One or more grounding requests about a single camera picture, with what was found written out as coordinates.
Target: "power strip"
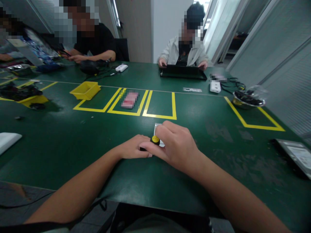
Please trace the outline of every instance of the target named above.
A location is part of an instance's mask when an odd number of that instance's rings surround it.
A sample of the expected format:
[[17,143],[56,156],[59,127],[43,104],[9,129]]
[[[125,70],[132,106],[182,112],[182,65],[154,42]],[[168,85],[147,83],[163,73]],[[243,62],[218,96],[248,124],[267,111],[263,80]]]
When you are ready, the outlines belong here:
[[215,92],[215,93],[219,93],[221,91],[220,82],[211,81],[210,91]]

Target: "white power strip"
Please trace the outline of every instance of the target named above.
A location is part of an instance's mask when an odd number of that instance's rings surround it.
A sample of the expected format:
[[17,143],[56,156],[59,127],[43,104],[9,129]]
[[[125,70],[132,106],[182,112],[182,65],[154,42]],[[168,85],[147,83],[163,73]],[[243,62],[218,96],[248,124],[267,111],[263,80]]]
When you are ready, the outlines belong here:
[[210,91],[219,93],[221,91],[220,82],[211,82]]
[[116,72],[123,72],[125,69],[128,68],[128,65],[126,64],[121,64],[116,68]]

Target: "black laptop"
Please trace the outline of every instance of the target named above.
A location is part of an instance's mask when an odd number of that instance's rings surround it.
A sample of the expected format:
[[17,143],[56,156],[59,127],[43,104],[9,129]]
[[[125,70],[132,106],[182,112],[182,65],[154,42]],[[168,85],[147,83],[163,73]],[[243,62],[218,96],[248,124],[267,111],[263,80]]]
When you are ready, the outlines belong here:
[[204,74],[204,72],[195,66],[167,65],[165,69],[161,70],[160,76],[171,78],[207,80],[207,77]]

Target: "electronic device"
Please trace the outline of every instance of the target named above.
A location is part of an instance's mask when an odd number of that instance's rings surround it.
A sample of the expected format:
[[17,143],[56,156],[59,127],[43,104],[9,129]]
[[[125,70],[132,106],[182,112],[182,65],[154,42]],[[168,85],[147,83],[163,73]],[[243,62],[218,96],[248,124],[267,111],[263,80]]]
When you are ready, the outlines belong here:
[[127,64],[121,64],[116,68],[116,72],[123,72],[124,70],[126,70],[128,68]]
[[215,93],[219,93],[221,91],[220,82],[211,81],[210,91],[215,92]]
[[302,172],[311,180],[311,151],[304,144],[282,139],[273,139],[272,143],[297,175]]
[[[154,132],[153,132],[153,135],[156,134],[156,128],[157,128],[157,126],[159,126],[159,125],[161,125],[161,123],[155,123],[155,130],[154,130]],[[162,140],[160,140],[160,145],[159,145],[159,146],[165,147],[165,145],[164,145],[164,143],[162,142]]]
[[0,133],[0,155],[17,142],[22,136],[17,133]]
[[165,69],[161,70],[160,77],[207,80],[204,72],[195,66],[167,65]]
[[109,67],[109,62],[111,60],[97,60],[97,61],[91,61],[91,60],[84,60],[80,62],[80,70],[88,75],[97,75],[101,70],[99,70],[100,67]]

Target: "chair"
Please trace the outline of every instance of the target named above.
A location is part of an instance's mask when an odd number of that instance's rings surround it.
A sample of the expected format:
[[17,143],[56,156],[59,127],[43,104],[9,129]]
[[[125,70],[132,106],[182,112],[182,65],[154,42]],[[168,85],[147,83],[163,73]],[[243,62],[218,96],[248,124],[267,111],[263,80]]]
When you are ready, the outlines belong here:
[[129,48],[126,38],[115,39],[116,42],[116,60],[117,61],[130,61]]

